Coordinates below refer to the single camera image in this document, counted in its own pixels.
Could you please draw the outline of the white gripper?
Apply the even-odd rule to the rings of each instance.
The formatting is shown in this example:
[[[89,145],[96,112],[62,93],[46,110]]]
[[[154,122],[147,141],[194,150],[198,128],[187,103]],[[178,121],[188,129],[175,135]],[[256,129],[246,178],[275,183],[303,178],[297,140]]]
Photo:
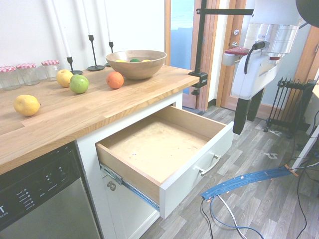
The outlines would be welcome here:
[[[238,97],[233,132],[240,135],[246,121],[254,121],[262,97],[263,88],[274,80],[280,58],[255,50],[248,56],[248,49],[231,49],[231,63],[238,62],[232,83],[231,95]]]

